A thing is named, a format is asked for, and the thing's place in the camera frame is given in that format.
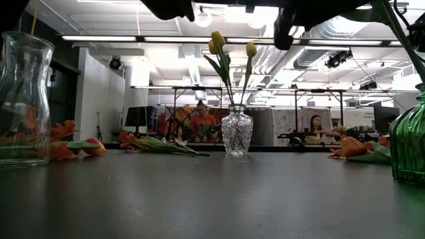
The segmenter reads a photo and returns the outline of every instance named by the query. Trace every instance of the clear glass vase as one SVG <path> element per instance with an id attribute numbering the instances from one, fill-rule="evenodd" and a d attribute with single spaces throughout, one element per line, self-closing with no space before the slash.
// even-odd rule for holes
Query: clear glass vase
<path id="1" fill-rule="evenodd" d="M 226 152 L 233 156 L 242 156 L 248 152 L 254 121 L 244 114 L 243 105 L 230 105 L 230 114 L 222 120 L 222 134 Z"/>
<path id="2" fill-rule="evenodd" d="M 404 112 L 390 127 L 392 176 L 398 181 L 425 186 L 425 84 L 419 104 Z"/>
<path id="3" fill-rule="evenodd" d="M 33 35 L 6 32 L 0 79 L 0 166 L 48 163 L 50 112 L 45 80 L 54 46 Z"/>

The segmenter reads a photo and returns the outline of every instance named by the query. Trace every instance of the woman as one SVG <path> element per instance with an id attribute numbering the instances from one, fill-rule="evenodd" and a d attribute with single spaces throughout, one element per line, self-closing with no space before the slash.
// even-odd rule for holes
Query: woman
<path id="1" fill-rule="evenodd" d="M 320 138 L 323 135 L 331 136 L 331 137 L 339 137 L 341 136 L 337 132 L 322 130 L 321 128 L 321 117 L 319 115 L 314 115 L 310 119 L 310 132 L 315 133 L 316 137 Z"/>
<path id="2" fill-rule="evenodd" d="M 207 106 L 202 103 L 202 100 L 199 100 L 197 104 L 197 112 L 198 114 L 192 117 L 191 127 L 198 135 L 201 136 L 199 132 L 202 131 L 204 126 L 217 126 L 214 117 L 208 114 Z"/>

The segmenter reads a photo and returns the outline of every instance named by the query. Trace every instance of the table surface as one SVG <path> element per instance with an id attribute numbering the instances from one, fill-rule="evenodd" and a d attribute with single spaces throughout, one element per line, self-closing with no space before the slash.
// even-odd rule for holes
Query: table surface
<path id="1" fill-rule="evenodd" d="M 328 153 L 0 169 L 0 238 L 425 238 L 425 189 Z"/>

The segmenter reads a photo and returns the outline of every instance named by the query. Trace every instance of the yellow tulip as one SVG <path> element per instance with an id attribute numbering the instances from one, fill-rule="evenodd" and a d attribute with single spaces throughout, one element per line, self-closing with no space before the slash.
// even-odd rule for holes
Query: yellow tulip
<path id="1" fill-rule="evenodd" d="M 212 42 L 216 46 L 224 46 L 226 44 L 226 40 L 218 31 L 212 32 L 211 38 L 212 38 Z"/>
<path id="2" fill-rule="evenodd" d="M 257 54 L 257 48 L 254 43 L 248 42 L 246 43 L 246 55 L 247 56 L 255 56 Z"/>
<path id="3" fill-rule="evenodd" d="M 217 54 L 217 47 L 214 45 L 213 40 L 208 42 L 208 49 L 210 50 L 211 54 Z"/>

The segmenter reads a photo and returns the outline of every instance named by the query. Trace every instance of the green glass vase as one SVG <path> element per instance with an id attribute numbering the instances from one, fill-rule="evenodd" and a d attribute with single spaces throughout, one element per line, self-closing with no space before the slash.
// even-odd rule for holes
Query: green glass vase
<path id="1" fill-rule="evenodd" d="M 398 181 L 425 186 L 425 84 L 419 104 L 404 112 L 390 127 L 392 176 Z"/>

